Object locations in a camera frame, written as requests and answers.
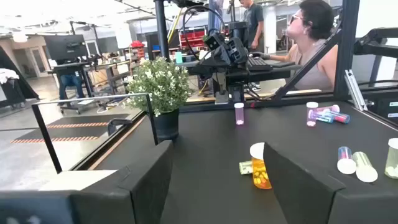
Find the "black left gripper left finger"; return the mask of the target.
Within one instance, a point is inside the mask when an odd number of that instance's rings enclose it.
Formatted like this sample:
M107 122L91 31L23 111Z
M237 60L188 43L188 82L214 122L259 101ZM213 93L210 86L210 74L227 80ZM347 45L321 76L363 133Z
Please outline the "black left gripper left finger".
M118 169L65 171L38 190L1 192L1 223L159 223L172 141L128 156Z

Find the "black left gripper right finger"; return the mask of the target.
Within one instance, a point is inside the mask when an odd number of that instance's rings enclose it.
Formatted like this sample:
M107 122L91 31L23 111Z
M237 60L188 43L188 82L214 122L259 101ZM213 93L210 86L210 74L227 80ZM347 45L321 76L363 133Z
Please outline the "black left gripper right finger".
M396 183L365 183L268 143L263 159L288 223L397 224Z

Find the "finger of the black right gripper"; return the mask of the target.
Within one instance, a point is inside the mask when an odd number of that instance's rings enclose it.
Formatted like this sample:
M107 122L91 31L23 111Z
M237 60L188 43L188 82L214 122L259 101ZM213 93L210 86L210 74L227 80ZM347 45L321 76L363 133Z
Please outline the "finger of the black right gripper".
M229 69L233 68L232 65L211 65L211 64L204 64L206 68L206 77L212 77L214 73L225 73Z
M217 67L217 62L212 58L198 61L196 64L187 68L190 75L212 75Z

